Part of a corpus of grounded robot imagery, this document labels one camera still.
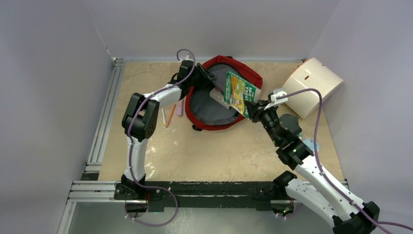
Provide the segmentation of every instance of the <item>gray wall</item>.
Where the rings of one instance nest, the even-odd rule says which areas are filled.
[[[350,189],[381,220],[410,225],[412,11],[407,0],[342,0],[310,53],[344,79],[324,110]]]
[[[56,233],[111,74],[80,0],[0,3],[0,233]]]
[[[111,56],[306,58],[339,0],[84,0]]]

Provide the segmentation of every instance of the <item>beige work surface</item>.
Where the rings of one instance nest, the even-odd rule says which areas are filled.
[[[263,78],[260,99],[269,90],[280,88],[299,63],[246,63]],[[129,62],[123,76],[116,110],[103,157],[99,180],[120,180],[126,166],[127,142],[121,120],[131,94],[150,93],[162,88],[179,69],[179,63]],[[168,115],[173,105],[165,108]],[[175,113],[165,129],[159,111],[156,131],[148,142],[145,158],[147,180],[155,181],[272,181],[287,166],[278,159],[269,136],[260,123],[244,119],[226,130],[201,132],[192,129],[184,114]],[[285,104],[278,115],[296,115]],[[300,120],[303,139],[312,138],[317,113]],[[323,165],[343,180],[337,153],[324,113],[321,116],[318,141]]]

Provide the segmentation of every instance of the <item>white box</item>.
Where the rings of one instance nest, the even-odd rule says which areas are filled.
[[[288,94],[306,88],[314,88],[320,91],[323,101],[325,101],[342,82],[343,79],[324,64],[316,58],[311,58],[293,72],[283,88]],[[314,92],[304,92],[289,97],[286,104],[301,118],[306,118],[318,108],[319,97]]]

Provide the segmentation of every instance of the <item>purple cable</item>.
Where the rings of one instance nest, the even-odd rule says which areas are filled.
[[[285,96],[282,97],[278,97],[277,99],[282,99],[282,98],[287,98],[287,97],[291,97],[300,93],[304,93],[304,92],[308,92],[308,91],[313,91],[316,92],[319,96],[319,112],[317,114],[317,120],[316,120],[316,126],[315,126],[315,130],[314,130],[314,149],[317,148],[317,131],[319,128],[319,122],[320,122],[320,117],[321,117],[321,109],[322,109],[322,95],[321,93],[317,90],[317,89],[313,89],[313,88],[308,88],[308,89],[303,89],[303,90],[299,90],[290,94],[287,94]],[[374,221],[360,206],[358,206],[356,203],[354,203],[354,201],[347,196],[343,191],[341,191],[336,185],[334,185],[334,183],[332,183],[332,181],[327,177],[327,175],[324,173],[324,170],[321,166],[321,162],[320,162],[320,158],[319,158],[319,154],[317,152],[317,150],[315,150],[315,156],[316,156],[316,162],[317,162],[317,166],[320,169],[321,174],[323,175],[324,179],[331,185],[331,187],[333,187],[340,195],[342,195],[344,198],[346,198],[354,207],[356,207],[370,222],[372,222],[374,225],[376,225],[377,227],[379,227],[382,231],[384,231],[387,234],[393,234],[392,232],[390,232],[389,230],[385,229],[383,226],[380,225],[384,224],[383,222],[376,222]],[[403,228],[407,228],[409,230],[413,231],[413,228],[408,227],[406,225],[403,224],[398,224],[398,223],[392,223],[392,225],[395,226],[399,226],[399,227],[403,227]]]
[[[135,122],[136,118],[137,118],[138,115],[139,115],[139,112],[142,110],[142,108],[143,108],[143,106],[145,105],[145,103],[146,103],[151,97],[153,97],[154,95],[156,95],[156,94],[158,94],[158,93],[160,93],[160,92],[163,92],[163,91],[165,91],[165,90],[168,90],[168,89],[170,89],[170,88],[173,88],[173,87],[175,87],[175,86],[180,85],[182,82],[184,82],[185,80],[187,80],[187,79],[191,76],[192,72],[193,72],[194,69],[195,69],[195,55],[194,55],[190,50],[188,50],[188,49],[180,49],[180,50],[178,50],[178,52],[176,52],[176,58],[178,59],[178,61],[179,61],[179,52],[181,52],[181,51],[187,51],[187,52],[189,52],[190,55],[192,56],[193,66],[192,66],[192,68],[191,68],[191,71],[190,71],[190,72],[188,73],[188,75],[187,75],[185,78],[183,78],[180,82],[178,82],[178,83],[176,83],[176,84],[174,84],[174,85],[172,85],[172,86],[159,89],[159,90],[153,92],[152,94],[150,94],[149,96],[147,96],[147,97],[143,100],[143,102],[140,104],[140,106],[138,107],[138,109],[136,110],[136,113],[135,113],[135,115],[133,116],[132,122],[131,122],[131,124],[129,125],[129,128],[128,128],[128,137],[131,139],[131,142],[132,142],[132,144],[131,144],[131,146],[130,146],[130,148],[129,148],[129,159],[128,159],[128,162],[129,162],[129,170],[130,170],[130,172],[131,172],[131,175],[132,175],[132,178],[133,178],[134,182],[135,182],[139,187],[144,188],[144,189],[161,189],[161,190],[164,190],[164,191],[166,191],[167,193],[169,193],[169,194],[173,197],[173,200],[175,201],[175,213],[173,214],[172,218],[170,218],[168,221],[166,221],[166,222],[164,222],[164,223],[161,223],[161,224],[151,224],[151,223],[143,222],[143,221],[140,221],[140,220],[138,220],[138,219],[132,218],[132,217],[130,217],[130,216],[128,215],[127,209],[126,209],[126,206],[125,206],[126,217],[128,217],[129,219],[131,219],[131,220],[133,220],[133,221],[135,221],[135,222],[138,222],[138,223],[140,223],[140,224],[143,224],[143,225],[146,225],[146,226],[150,226],[150,227],[161,227],[161,226],[167,225],[168,223],[172,222],[172,220],[173,220],[173,219],[175,218],[175,216],[178,214],[178,209],[179,209],[179,208],[178,208],[178,200],[176,199],[175,195],[174,195],[171,191],[169,191],[168,189],[163,188],[163,187],[158,187],[158,186],[145,186],[145,185],[140,184],[139,181],[136,179],[136,177],[135,177],[135,175],[134,175],[134,173],[133,173],[133,168],[132,168],[132,152],[133,152],[134,140],[133,140],[133,138],[132,138],[132,136],[131,136],[131,130],[132,130],[133,123]]]
[[[400,223],[393,223],[393,222],[386,222],[386,221],[379,221],[378,223],[384,224],[384,225],[393,225],[393,226],[397,226],[397,227],[401,227],[401,228],[405,228],[405,229],[409,229],[410,231],[413,231],[412,227],[409,227],[407,225],[400,224]]]

